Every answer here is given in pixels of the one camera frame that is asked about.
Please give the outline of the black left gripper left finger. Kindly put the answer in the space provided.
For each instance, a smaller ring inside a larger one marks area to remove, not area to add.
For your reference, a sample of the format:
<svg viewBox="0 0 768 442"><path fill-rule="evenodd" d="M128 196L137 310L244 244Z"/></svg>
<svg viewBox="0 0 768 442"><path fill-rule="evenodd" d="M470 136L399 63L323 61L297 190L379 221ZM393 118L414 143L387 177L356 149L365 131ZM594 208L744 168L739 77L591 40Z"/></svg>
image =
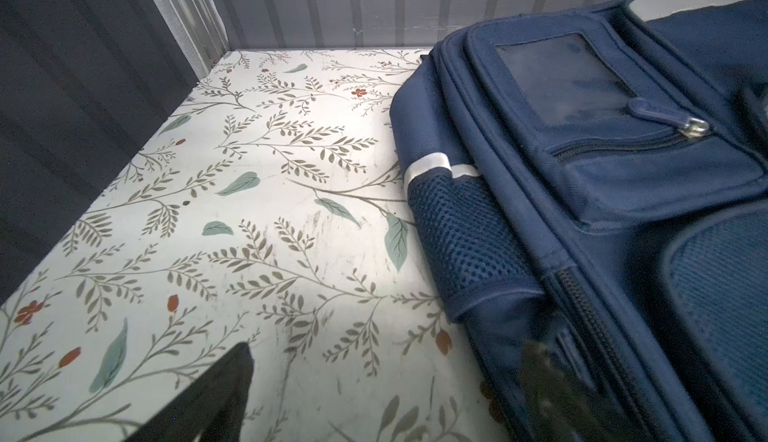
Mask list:
<svg viewBox="0 0 768 442"><path fill-rule="evenodd" d="M234 345L128 439L238 441L253 371L249 346Z"/></svg>

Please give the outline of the navy blue student backpack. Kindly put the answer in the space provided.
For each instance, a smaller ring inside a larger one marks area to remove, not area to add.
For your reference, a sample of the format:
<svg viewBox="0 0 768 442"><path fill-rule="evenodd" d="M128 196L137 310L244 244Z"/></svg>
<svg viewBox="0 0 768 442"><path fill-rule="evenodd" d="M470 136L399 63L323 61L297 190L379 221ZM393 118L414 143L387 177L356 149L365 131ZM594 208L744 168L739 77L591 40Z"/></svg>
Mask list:
<svg viewBox="0 0 768 442"><path fill-rule="evenodd" d="M527 341L634 441L767 437L767 0L616 0L438 42L390 111L448 320L517 441Z"/></svg>

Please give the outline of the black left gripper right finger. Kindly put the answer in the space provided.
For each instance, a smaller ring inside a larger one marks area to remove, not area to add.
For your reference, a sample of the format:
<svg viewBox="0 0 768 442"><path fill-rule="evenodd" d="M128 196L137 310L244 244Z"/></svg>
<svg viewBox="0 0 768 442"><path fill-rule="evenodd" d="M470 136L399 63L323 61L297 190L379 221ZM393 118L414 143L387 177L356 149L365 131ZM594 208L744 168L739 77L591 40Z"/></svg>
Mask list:
<svg viewBox="0 0 768 442"><path fill-rule="evenodd" d="M527 341L520 382L537 441L634 441L636 426L551 357Z"/></svg>

